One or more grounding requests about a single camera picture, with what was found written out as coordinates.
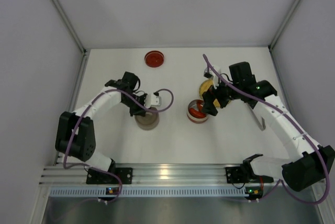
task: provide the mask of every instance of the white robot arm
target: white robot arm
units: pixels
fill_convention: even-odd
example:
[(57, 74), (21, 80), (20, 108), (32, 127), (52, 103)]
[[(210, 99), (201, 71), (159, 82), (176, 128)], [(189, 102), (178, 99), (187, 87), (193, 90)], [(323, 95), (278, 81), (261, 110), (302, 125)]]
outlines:
[(208, 91), (203, 93), (204, 107), (202, 112), (213, 116), (217, 115), (218, 111), (213, 105), (216, 99), (219, 101), (221, 108), (224, 108), (231, 100), (240, 99), (244, 101), (250, 106), (256, 118), (262, 118), (265, 120), (266, 125), (272, 128), (289, 156), (289, 159), (277, 159), (269, 158), (262, 154), (255, 154), (245, 159), (243, 164), (240, 165), (242, 173), (237, 175), (239, 176), (237, 181), (247, 183), (252, 182), (259, 176), (268, 176), (284, 180), (290, 188), (299, 192), (325, 178), (321, 162), (315, 150), (305, 138), (308, 137), (314, 146), (319, 149), (328, 172), (335, 158), (334, 149), (331, 146), (322, 147), (302, 130), (302, 127), (286, 109), (277, 96), (277, 91), (268, 81), (256, 82), (255, 76), (251, 73), (250, 65), (247, 62), (237, 63), (229, 67), (232, 77), (230, 86), (262, 101), (266, 101), (276, 108), (280, 108), (282, 113), (264, 103), (243, 96), (237, 92), (237, 89), (232, 89), (226, 83), (221, 82), (220, 79), (215, 78), (218, 77), (218, 74), (221, 74), (220, 68), (214, 67), (214, 69), (216, 73), (210, 68), (206, 68), (204, 72), (204, 76), (213, 79), (214, 84)]
[(135, 90), (137, 84), (140, 86), (139, 78), (133, 73), (126, 72), (121, 80), (110, 80), (106, 83), (99, 94), (83, 107), (72, 113), (65, 111), (59, 120), (56, 149), (59, 152), (66, 153), (74, 126), (78, 119), (85, 114), (70, 146), (69, 156), (73, 156), (102, 171), (114, 173), (114, 160), (95, 150), (97, 140), (95, 139), (93, 122), (101, 119), (107, 111), (120, 103), (130, 108), (131, 116), (145, 116), (146, 110), (138, 104), (148, 109), (161, 105), (161, 97), (157, 92), (153, 94), (144, 93), (138, 96)]

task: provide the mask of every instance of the red petri dish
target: red petri dish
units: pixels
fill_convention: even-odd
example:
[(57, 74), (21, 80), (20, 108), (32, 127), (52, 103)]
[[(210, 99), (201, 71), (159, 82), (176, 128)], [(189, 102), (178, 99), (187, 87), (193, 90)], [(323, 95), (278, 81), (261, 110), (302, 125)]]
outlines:
[(164, 63), (164, 55), (158, 50), (150, 51), (144, 57), (147, 66), (157, 68)]

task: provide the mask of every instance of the white enclosure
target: white enclosure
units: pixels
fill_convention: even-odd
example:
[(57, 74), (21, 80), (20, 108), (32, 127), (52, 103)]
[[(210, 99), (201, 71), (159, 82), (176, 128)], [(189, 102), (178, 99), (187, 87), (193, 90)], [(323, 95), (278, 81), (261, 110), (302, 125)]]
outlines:
[[(48, 187), (39, 182), (43, 168), (57, 158), (59, 115), (86, 103), (124, 71), (137, 74), (146, 92), (170, 88), (175, 103), (150, 132), (141, 131), (122, 105), (95, 123), (97, 148), (117, 163), (232, 164), (259, 152), (286, 158), (272, 130), (260, 131), (242, 102), (202, 125), (187, 119), (186, 106), (198, 98), (204, 81), (203, 53), (226, 73), (231, 64), (250, 62), (256, 79), (272, 83), (313, 138), (334, 148), (334, 0), (0, 0), (0, 5), (1, 223), (41, 223)], [(143, 61), (151, 49), (165, 54), (160, 68)], [(170, 97), (161, 95), (164, 106)], [(330, 175), (334, 184), (334, 171)], [(319, 211), (324, 223), (334, 221), (330, 198)]]

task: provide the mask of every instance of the metal frame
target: metal frame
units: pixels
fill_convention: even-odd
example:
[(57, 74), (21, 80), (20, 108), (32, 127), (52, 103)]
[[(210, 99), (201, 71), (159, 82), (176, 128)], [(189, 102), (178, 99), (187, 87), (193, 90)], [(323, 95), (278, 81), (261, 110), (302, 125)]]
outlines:
[(74, 30), (74, 28), (73, 28), (68, 16), (66, 15), (62, 5), (60, 4), (59, 0), (50, 0), (50, 2), (55, 7), (57, 13), (59, 14), (62, 22), (64, 23), (64, 25), (67, 28), (68, 32), (70, 33), (71, 37), (73, 38), (73, 40), (74, 40), (75, 44), (77, 45), (78, 49), (80, 50), (82, 55), (85, 55), (86, 50), (85, 50), (81, 40), (79, 39), (76, 31)]
[[(68, 32), (76, 43), (78, 49), (82, 53), (83, 59), (77, 75), (75, 86), (72, 93), (72, 99), (69, 104), (69, 110), (75, 109), (75, 104), (81, 87), (89, 52), (84, 48), (75, 29), (73, 28), (68, 16), (66, 15), (59, 0), (50, 0), (60, 15), (61, 20), (66, 26)], [(288, 100), (287, 92), (283, 86), (281, 74), (278, 70), (272, 51), (283, 34), (285, 28), (289, 24), (291, 18), (297, 11), (302, 0), (294, 0), (284, 20), (280, 24), (275, 36), (269, 45), (269, 51), (273, 60), (276, 74), (281, 85), (286, 106), (292, 111), (292, 106)], [(47, 166), (43, 170), (40, 185), (36, 193), (34, 209), (28, 223), (41, 223), (43, 214), (47, 205), (49, 194), (54, 187), (64, 188), (67, 186), (76, 188), (88, 188), (85, 184), (86, 172), (83, 168), (75, 167), (71, 170), (64, 170), (61, 165), (61, 155), (57, 154), (54, 166)], [(230, 186), (226, 183), (225, 167), (234, 166), (233, 164), (118, 164), (119, 167), (132, 167), (133, 179), (132, 185), (124, 186), (125, 188), (142, 188), (144, 186), (153, 187), (190, 187), (197, 186), (199, 188), (206, 187), (225, 187)], [(323, 193), (324, 184), (318, 183), (313, 186), (316, 197)], [(334, 204), (330, 197), (321, 205), (319, 210), (325, 223), (335, 223)]]
[(292, 17), (294, 16), (294, 14), (296, 13), (300, 3), (302, 2), (302, 0), (294, 0), (288, 13), (286, 14), (284, 20), (282, 21), (282, 23), (280, 24), (274, 38), (272, 39), (270, 45), (269, 45), (269, 50), (270, 52), (272, 52), (273, 48), (275, 47), (275, 45), (277, 44), (280, 36), (282, 35), (282, 33), (284, 32), (285, 28), (287, 27), (288, 23), (290, 22), (290, 20), (292, 19)]

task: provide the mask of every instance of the purple cable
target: purple cable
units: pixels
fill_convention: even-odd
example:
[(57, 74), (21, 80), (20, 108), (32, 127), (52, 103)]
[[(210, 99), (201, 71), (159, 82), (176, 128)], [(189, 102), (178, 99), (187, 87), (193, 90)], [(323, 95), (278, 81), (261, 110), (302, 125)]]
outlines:
[[(233, 89), (234, 91), (240, 93), (241, 95), (245, 96), (245, 97), (248, 97), (250, 99), (253, 99), (255, 101), (258, 101), (260, 103), (263, 103), (269, 107), (271, 107), (272, 109), (276, 110), (277, 112), (279, 112), (280, 114), (283, 113), (282, 110), (280, 110), (279, 108), (277, 108), (276, 106), (262, 100), (262, 99), (259, 99), (258, 97), (255, 97), (255, 96), (252, 96), (248, 93), (245, 93), (243, 91), (241, 91), (240, 89), (236, 88), (235, 86), (233, 86), (232, 84), (230, 84), (227, 80), (225, 80), (215, 69), (214, 67), (211, 65), (211, 63), (209, 62), (207, 56), (205, 54), (203, 54), (203, 57), (204, 57), (204, 60), (205, 62), (207, 63), (207, 68), (210, 68), (214, 73), (215, 75), (217, 75), (219, 77), (219, 79), (224, 82), (228, 87), (230, 87), (231, 89)], [(325, 178), (326, 178), (326, 190), (325, 190), (325, 193), (323, 194), (323, 196), (318, 200), (318, 201), (315, 201), (315, 202), (308, 202), (308, 201), (304, 201), (302, 199), (299, 199), (298, 197), (296, 197), (295, 195), (293, 195), (289, 190), (288, 188), (285, 186), (284, 182), (281, 181), (282, 185), (284, 186), (285, 190), (288, 192), (289, 195), (291, 195), (295, 200), (301, 202), (301, 203), (304, 203), (304, 204), (310, 204), (310, 205), (318, 205), (320, 203), (322, 203), (323, 201), (326, 200), (328, 194), (329, 194), (329, 191), (330, 191), (330, 180), (329, 180), (329, 174), (328, 174), (328, 170), (327, 170), (327, 167), (326, 167), (326, 164), (319, 152), (319, 150), (317, 149), (317, 147), (313, 144), (313, 142), (310, 140), (310, 138), (304, 133), (304, 131), (301, 130), (301, 128), (299, 127), (299, 125), (294, 122), (293, 119), (291, 119), (291, 117), (287, 114), (283, 114), (283, 116), (297, 129), (297, 131), (303, 135), (303, 137), (306, 139), (306, 141), (310, 144), (310, 146), (313, 148), (313, 150), (315, 151), (316, 155), (318, 156), (320, 162), (321, 162), (321, 165), (322, 165), (322, 168), (323, 168), (323, 172), (325, 174)]]

